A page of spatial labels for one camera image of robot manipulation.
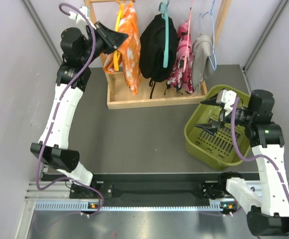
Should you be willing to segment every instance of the orange floral garment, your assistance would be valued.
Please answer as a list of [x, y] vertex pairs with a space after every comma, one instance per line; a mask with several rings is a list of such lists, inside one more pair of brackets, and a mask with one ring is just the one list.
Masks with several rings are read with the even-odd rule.
[[[127, 40], [118, 48], [121, 53], [118, 63], [123, 63], [126, 84], [133, 95], [138, 93], [138, 86], [141, 82], [140, 60], [140, 37], [138, 30], [138, 19], [133, 3], [129, 3], [120, 20], [119, 32], [129, 35]], [[110, 54], [104, 64], [104, 71], [114, 73], [113, 53]]]

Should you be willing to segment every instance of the wooden clothes rack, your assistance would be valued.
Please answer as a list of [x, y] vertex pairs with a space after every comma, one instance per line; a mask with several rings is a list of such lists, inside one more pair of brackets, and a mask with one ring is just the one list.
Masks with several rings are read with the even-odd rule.
[[[221, 2], [219, 13], [215, 22], [215, 46], [219, 41], [231, 1], [232, 0], [222, 0]], [[116, 0], [85, 0], [85, 5], [90, 8], [89, 17], [93, 23], [97, 21], [93, 3], [100, 2], [116, 2]], [[106, 56], [101, 54], [100, 57], [102, 63], [104, 64], [106, 61]], [[152, 99], [149, 99], [151, 92], [149, 80], [143, 79], [139, 86], [138, 94], [133, 96], [129, 88], [126, 86], [124, 72], [119, 71], [112, 74], [105, 74], [108, 82], [107, 106], [109, 109], [196, 104], [201, 102], [207, 94], [205, 81], [201, 82], [200, 94], [195, 92], [192, 95], [188, 95], [187, 93], [181, 95], [174, 89], [167, 90], [166, 94], [164, 95], [166, 84], [165, 82], [162, 82], [156, 83]]]

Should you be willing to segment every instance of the pink hanger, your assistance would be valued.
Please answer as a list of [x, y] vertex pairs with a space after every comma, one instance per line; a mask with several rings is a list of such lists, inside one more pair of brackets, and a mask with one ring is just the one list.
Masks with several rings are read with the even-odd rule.
[[188, 55], [189, 55], [190, 23], [191, 23], [192, 6], [193, 6], [193, 0], [191, 0], [191, 6], [190, 6], [190, 12], [189, 12], [188, 41], [186, 43], [186, 50], [185, 50], [185, 57], [184, 57], [184, 64], [183, 64], [183, 72], [185, 71], [186, 62], [188, 60]]

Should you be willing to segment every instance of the gray cloth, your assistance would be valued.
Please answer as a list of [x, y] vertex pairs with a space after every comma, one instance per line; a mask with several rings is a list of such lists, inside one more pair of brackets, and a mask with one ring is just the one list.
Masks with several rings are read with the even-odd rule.
[[192, 84], [196, 92], [200, 92], [200, 82], [208, 80], [214, 74], [209, 56], [214, 64], [212, 40], [208, 35], [200, 34], [193, 43]]

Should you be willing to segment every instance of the pink patterned garment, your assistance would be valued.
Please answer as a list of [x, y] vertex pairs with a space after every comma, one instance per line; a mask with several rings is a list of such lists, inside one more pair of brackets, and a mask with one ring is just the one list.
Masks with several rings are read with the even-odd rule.
[[[184, 88], [187, 93], [192, 94], [194, 92], [191, 77], [193, 54], [191, 36], [188, 37], [187, 22], [184, 22], [179, 26], [178, 38], [180, 39], [180, 41], [176, 53], [175, 64], [166, 85], [167, 89], [173, 87], [176, 89], [177, 92], [179, 92], [181, 88]], [[186, 69], [183, 69], [187, 41], [189, 41], [188, 59]]]

